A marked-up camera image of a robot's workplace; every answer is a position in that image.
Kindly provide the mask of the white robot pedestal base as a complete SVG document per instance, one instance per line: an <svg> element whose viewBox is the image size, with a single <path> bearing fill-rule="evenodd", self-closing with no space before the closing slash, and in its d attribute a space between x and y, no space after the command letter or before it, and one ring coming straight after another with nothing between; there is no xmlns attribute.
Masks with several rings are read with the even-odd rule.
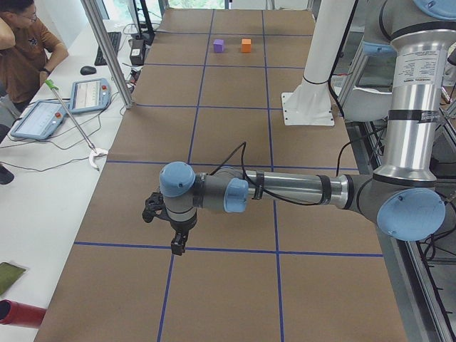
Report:
<svg viewBox="0 0 456 342"><path fill-rule="evenodd" d="M301 84L281 94L285 125L334 126L331 75L356 6L355 0L321 2Z"/></svg>

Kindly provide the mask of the teach pendant near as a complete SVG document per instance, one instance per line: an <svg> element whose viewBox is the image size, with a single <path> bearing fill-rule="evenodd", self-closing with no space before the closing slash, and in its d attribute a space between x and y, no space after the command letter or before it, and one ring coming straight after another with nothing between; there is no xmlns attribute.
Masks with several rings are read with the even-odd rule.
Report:
<svg viewBox="0 0 456 342"><path fill-rule="evenodd" d="M56 131L65 116L65 110L59 102L40 100L15 123L11 136L44 140Z"/></svg>

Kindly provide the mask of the orange foam block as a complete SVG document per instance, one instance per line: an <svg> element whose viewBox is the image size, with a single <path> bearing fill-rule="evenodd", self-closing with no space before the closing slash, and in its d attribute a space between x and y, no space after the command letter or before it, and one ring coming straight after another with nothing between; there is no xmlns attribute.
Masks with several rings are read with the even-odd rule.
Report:
<svg viewBox="0 0 456 342"><path fill-rule="evenodd" d="M243 38L241 40L241 52L251 53L252 52L252 40L250 38Z"/></svg>

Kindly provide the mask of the seated person brown shirt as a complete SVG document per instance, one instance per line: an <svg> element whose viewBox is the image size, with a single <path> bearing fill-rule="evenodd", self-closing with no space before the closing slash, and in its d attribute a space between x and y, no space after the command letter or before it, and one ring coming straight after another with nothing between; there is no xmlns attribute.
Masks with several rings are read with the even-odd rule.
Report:
<svg viewBox="0 0 456 342"><path fill-rule="evenodd" d="M67 57L65 45L37 17L33 0L1 2L1 83L17 110Z"/></svg>

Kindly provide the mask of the purple foam block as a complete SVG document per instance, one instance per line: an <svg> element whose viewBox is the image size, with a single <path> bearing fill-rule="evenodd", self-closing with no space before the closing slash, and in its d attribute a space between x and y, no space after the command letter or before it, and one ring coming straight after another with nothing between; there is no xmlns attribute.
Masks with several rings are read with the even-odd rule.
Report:
<svg viewBox="0 0 456 342"><path fill-rule="evenodd" d="M215 53L223 53L224 52L224 39L215 39L213 41L213 51Z"/></svg>

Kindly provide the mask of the black computer mouse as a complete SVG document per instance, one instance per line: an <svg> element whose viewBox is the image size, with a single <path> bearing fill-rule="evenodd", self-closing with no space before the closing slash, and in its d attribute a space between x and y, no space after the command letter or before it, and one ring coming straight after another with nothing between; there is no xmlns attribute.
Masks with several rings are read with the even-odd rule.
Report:
<svg viewBox="0 0 456 342"><path fill-rule="evenodd" d="M83 66L80 69L80 74L82 76L89 76L97 73L97 69L94 66Z"/></svg>

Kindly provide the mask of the teach pendant far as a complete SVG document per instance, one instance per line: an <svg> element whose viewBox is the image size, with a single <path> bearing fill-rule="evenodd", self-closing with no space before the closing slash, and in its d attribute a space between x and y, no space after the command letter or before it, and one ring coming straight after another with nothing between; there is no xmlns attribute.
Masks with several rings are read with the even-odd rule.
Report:
<svg viewBox="0 0 456 342"><path fill-rule="evenodd" d="M111 102L109 82L105 78L76 81L71 88L69 109L72 113L88 113L106 109Z"/></svg>

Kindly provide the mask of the black power adapter box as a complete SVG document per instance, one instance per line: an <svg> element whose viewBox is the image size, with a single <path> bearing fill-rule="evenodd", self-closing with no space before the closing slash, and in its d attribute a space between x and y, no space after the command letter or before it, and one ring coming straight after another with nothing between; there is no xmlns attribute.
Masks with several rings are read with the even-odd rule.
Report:
<svg viewBox="0 0 456 342"><path fill-rule="evenodd" d="M130 42L130 62L132 66L143 66L145 61L145 42L135 39Z"/></svg>

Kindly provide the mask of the reacher grabber stick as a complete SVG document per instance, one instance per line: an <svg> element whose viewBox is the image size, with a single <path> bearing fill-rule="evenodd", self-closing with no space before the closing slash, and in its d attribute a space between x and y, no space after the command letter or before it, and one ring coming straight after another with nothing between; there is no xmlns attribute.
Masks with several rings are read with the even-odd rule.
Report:
<svg viewBox="0 0 456 342"><path fill-rule="evenodd" d="M93 142L90 140L90 138L86 135L86 133L84 132L84 130L82 129L82 127L79 125L79 123L77 122L77 120L74 118L74 115L72 114L72 112L70 111L68 105L66 104L66 102L62 99L62 97L60 96L60 93L59 93L59 88L54 85L53 81L51 79L46 79L44 81L44 83L48 86L48 88L51 90L51 92L54 94L54 96L56 97L57 101L61 104L61 106L63 107L66 115L71 119L71 121L73 122L73 124L75 125L75 127L77 128L78 132L81 134L81 136L83 137L83 139L85 140L86 144L88 145L88 147L90 148L90 153L89 153L89 156L88 156L88 161L89 161L89 164L92 168L94 168L95 170L99 171L100 168L99 166L96 164L96 160L99 158L99 157L104 157L108 154L108 151L103 149L103 148L99 148L99 147L96 147Z"/></svg>

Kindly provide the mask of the red cylinder tube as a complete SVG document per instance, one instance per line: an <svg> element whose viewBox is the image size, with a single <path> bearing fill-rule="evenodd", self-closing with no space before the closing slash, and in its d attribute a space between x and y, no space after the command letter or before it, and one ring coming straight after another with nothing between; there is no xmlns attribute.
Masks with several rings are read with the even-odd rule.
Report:
<svg viewBox="0 0 456 342"><path fill-rule="evenodd" d="M10 300L1 300L1 324L39 328L46 309Z"/></svg>

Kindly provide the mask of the aluminium frame post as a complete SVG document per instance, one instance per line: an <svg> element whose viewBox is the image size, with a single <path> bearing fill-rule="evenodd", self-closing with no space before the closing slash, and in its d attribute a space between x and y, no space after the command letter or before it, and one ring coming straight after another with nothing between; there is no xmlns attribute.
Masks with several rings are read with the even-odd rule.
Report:
<svg viewBox="0 0 456 342"><path fill-rule="evenodd" d="M81 0L81 3L94 33L95 39L103 52L103 56L107 62L110 74L114 80L120 97L123 100L124 106L127 110L131 109L133 106L133 99L125 82L123 72L118 62L117 54L114 51L108 32L105 29L98 5L95 0Z"/></svg>

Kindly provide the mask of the green bean bag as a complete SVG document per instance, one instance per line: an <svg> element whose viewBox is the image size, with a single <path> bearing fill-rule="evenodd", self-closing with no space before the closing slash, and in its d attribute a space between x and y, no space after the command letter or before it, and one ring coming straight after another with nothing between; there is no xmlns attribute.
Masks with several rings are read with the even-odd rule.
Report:
<svg viewBox="0 0 456 342"><path fill-rule="evenodd" d="M3 295L26 272L26 269L7 262L2 262L0 269L0 294Z"/></svg>

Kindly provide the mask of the teach pendant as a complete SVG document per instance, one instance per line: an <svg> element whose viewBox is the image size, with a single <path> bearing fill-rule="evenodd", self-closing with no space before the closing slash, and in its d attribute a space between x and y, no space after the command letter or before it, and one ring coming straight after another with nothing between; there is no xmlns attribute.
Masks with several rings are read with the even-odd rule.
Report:
<svg viewBox="0 0 456 342"><path fill-rule="evenodd" d="M69 109L72 113L88 113L106 109L111 102L109 82L105 78L76 81L71 88Z"/></svg>
<svg viewBox="0 0 456 342"><path fill-rule="evenodd" d="M40 100L15 123L11 136L44 140L56 131L65 116L65 110L59 102Z"/></svg>

